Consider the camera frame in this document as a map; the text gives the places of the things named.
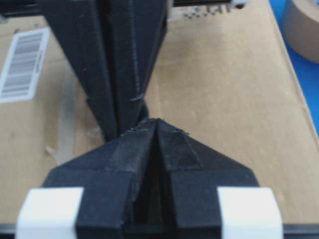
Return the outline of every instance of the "tape roll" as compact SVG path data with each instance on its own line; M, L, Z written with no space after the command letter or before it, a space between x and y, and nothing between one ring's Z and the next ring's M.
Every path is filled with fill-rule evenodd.
M297 53L319 64L318 0L287 0L283 30Z

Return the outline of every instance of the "blue surface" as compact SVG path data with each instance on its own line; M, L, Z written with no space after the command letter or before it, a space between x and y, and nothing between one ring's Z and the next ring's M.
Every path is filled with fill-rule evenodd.
M269 2L274 11L280 30L282 30L282 19L286 0L269 0ZM319 64L308 61L297 54L286 42L285 44L301 88L303 89L317 133L319 134Z

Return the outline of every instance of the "cardboard surface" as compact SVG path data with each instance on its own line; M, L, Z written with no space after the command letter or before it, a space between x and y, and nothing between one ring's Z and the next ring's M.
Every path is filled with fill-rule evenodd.
M251 167L285 223L319 223L318 138L269 3L222 10L177 9L148 89L150 114ZM0 66L18 28L45 25L42 17L0 25ZM52 34L36 97L0 105L0 223L16 221L29 188L56 165L47 149L58 150L69 71ZM75 95L78 156L103 141L79 84Z

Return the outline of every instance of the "cardboard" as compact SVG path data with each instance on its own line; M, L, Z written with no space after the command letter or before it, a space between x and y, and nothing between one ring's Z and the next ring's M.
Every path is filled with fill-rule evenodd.
M148 89L150 114L251 167L273 189L284 223L319 223L318 137L270 5L228 11L175 11ZM29 17L0 25L0 65L14 31L35 24L46 23ZM69 75L52 35L35 99L0 105L0 223L15 222L29 188L56 165L48 146L58 145ZM79 84L75 96L78 156L103 141Z

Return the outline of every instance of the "white sticker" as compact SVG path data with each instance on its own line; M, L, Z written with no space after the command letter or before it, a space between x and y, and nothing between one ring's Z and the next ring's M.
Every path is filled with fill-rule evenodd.
M34 97L49 37L48 27L13 37L0 77L0 103Z

